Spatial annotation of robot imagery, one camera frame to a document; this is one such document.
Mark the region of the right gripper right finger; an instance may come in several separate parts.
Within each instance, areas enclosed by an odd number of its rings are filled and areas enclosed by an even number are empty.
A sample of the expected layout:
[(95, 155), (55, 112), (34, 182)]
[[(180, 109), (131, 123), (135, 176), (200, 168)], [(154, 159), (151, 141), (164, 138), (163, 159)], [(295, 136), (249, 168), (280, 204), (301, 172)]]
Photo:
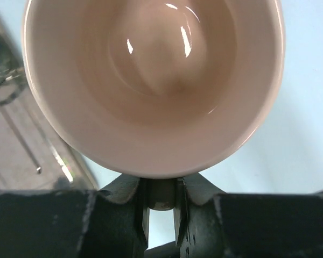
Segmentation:
[(323, 257), (323, 194), (226, 193), (200, 174), (177, 180), (181, 257)]

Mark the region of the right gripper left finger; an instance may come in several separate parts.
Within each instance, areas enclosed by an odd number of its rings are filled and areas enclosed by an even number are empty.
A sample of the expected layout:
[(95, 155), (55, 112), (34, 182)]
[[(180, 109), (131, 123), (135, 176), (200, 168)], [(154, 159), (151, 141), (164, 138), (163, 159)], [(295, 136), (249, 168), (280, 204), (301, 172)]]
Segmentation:
[(0, 257), (143, 257), (146, 180), (101, 190), (0, 191)]

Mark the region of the pink orange mug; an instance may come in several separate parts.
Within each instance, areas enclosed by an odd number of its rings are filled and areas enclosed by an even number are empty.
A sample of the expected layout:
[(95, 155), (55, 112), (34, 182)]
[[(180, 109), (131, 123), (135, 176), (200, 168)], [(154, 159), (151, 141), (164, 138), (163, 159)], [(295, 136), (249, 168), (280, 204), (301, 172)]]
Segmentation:
[(110, 170), (184, 177), (235, 153), (282, 81), (280, 1), (27, 1), (31, 92), (71, 147)]

